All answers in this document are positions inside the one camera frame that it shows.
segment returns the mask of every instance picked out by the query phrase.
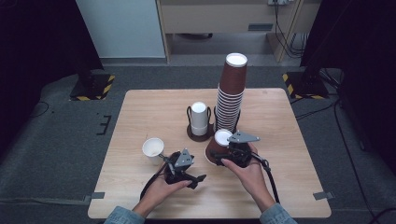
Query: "stacked brown cups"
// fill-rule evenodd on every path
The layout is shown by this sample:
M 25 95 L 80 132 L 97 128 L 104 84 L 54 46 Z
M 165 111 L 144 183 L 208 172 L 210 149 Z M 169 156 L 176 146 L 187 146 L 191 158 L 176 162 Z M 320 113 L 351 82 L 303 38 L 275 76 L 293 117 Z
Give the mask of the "stacked brown cups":
M 215 108 L 215 131 L 226 129 L 234 133 L 236 129 L 246 85 L 247 62 L 247 57 L 240 53 L 226 57 Z

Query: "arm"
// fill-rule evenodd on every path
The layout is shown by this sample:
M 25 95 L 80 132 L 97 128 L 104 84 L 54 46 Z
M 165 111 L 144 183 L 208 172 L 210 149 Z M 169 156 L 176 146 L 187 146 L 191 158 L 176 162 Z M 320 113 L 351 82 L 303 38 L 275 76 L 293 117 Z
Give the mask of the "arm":
M 251 143 L 248 143 L 251 150 L 257 153 Z M 262 215 L 260 216 L 261 223 L 296 223 L 290 215 L 282 208 L 282 206 L 275 202 L 272 198 L 268 188 L 265 184 L 262 173 L 262 166 L 256 160 L 251 160 L 249 165 L 241 168 L 232 161 L 221 160 L 224 166 L 229 168 L 238 176 L 245 190 L 251 195 L 254 202 L 259 207 Z
M 108 216 L 105 224 L 141 224 L 145 222 L 149 213 L 160 205 L 169 195 L 187 187 L 191 181 L 180 181 L 172 185 L 165 182 L 164 176 L 160 175 L 148 187 L 145 196 L 134 209 L 127 210 L 117 206 Z

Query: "blue sleeve cuff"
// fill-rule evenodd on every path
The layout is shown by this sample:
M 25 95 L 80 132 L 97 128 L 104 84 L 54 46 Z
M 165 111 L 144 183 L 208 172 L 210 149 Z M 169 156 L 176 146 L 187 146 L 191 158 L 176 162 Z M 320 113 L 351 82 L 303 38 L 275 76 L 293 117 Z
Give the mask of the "blue sleeve cuff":
M 117 206 L 106 219 L 105 224 L 142 224 L 145 219 L 134 211 Z
M 291 224 L 297 222 L 294 221 L 294 219 L 279 203 L 275 203 L 262 213 L 262 215 L 260 216 L 260 223 Z

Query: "caution stripe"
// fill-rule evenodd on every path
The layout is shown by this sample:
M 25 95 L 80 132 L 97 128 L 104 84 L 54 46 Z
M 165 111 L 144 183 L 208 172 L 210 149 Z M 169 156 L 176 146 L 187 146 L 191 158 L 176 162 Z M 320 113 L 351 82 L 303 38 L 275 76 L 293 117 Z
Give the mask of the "caution stripe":
M 108 82 L 105 86 L 105 88 L 103 89 L 103 93 L 102 95 L 97 95 L 97 96 L 77 96 L 77 97 L 73 97 L 70 98 L 70 100 L 72 101 L 90 101 L 90 100 L 103 100 L 107 97 L 108 92 L 110 91 L 111 85 L 113 84 L 113 80 L 114 80 L 115 76 L 110 76 L 108 78 Z
M 288 88 L 290 98 L 293 99 L 301 99 L 301 98 L 308 98 L 308 99 L 325 99 L 321 95 L 314 95 L 314 94 L 296 94 L 294 92 L 294 88 L 292 87 L 288 74 L 283 74 L 283 81 L 285 81 L 286 87 Z

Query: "hand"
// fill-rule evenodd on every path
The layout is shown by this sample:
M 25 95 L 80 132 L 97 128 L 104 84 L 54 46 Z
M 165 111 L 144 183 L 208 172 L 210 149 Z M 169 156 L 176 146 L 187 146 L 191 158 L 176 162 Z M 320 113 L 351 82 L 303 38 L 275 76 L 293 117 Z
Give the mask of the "hand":
M 138 213 L 142 217 L 147 217 L 149 213 L 154 210 L 159 204 L 161 204 L 169 195 L 187 187 L 191 183 L 190 180 L 184 180 L 175 184 L 168 185 L 165 182 L 165 177 L 162 174 L 152 182 L 148 187 L 145 196 L 140 202 L 134 207 L 133 211 Z
M 248 145 L 253 152 L 257 153 L 257 148 L 255 148 L 253 144 L 248 143 Z M 262 212 L 275 203 L 267 186 L 265 185 L 264 176 L 262 174 L 262 165 L 258 161 L 255 159 L 250 160 L 249 165 L 245 168 L 241 168 L 229 160 L 222 159 L 221 161 L 224 166 L 229 168 L 236 174 L 236 176 L 238 176 L 242 186 L 251 195 Z

